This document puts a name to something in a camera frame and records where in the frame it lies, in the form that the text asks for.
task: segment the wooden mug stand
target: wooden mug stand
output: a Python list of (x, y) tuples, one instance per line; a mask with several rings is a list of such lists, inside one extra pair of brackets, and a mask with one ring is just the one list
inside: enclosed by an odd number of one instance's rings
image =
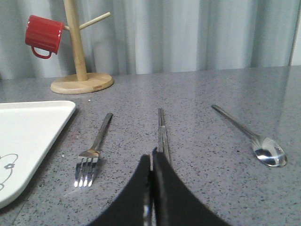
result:
[(112, 76), (104, 73), (87, 73), (80, 30), (109, 17), (110, 12), (79, 25), (74, 0), (64, 0), (64, 5), (68, 22), (68, 26), (64, 26), (64, 29), (70, 32), (76, 74), (56, 79), (51, 84), (51, 90), (60, 94), (82, 94), (108, 88), (114, 83)]

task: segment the white tray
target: white tray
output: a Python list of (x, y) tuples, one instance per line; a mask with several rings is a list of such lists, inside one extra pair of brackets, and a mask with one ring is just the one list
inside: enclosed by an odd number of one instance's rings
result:
[(74, 110), (71, 101), (0, 104), (0, 209), (28, 185)]

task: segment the fork handle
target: fork handle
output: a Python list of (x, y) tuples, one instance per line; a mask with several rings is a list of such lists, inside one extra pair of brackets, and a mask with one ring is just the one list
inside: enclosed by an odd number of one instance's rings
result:
[(107, 115), (105, 116), (103, 123), (98, 131), (98, 134), (95, 138), (95, 141), (91, 147), (91, 149), (95, 149), (97, 147), (97, 145), (99, 144), (99, 142), (101, 141), (101, 139), (104, 137), (104, 134), (106, 132), (106, 129), (111, 121), (113, 114), (112, 113), (107, 113)]

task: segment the speckled countertop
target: speckled countertop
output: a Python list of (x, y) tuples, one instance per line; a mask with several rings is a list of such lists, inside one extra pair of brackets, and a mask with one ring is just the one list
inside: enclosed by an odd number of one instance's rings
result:
[[(53, 78), (0, 81), (0, 103), (70, 100), (76, 112), (25, 191), (0, 209), (1, 226), (85, 225), (101, 214), (158, 142), (165, 110), (173, 168), (192, 193), (234, 226), (301, 222), (301, 67), (118, 75), (95, 93), (61, 95)], [(260, 163), (248, 138), (211, 108), (276, 139), (288, 164)], [(90, 188), (74, 188), (78, 154), (114, 114)]]

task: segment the stainless steel spoon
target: stainless steel spoon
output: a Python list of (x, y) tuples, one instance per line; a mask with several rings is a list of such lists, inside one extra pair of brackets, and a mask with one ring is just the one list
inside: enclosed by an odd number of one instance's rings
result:
[(247, 127), (236, 121), (232, 115), (225, 112), (219, 106), (212, 105), (211, 107), (228, 118), (237, 128), (239, 128), (251, 139), (252, 149), (261, 162), (272, 167), (282, 167), (286, 165), (286, 154), (274, 140), (253, 133)]

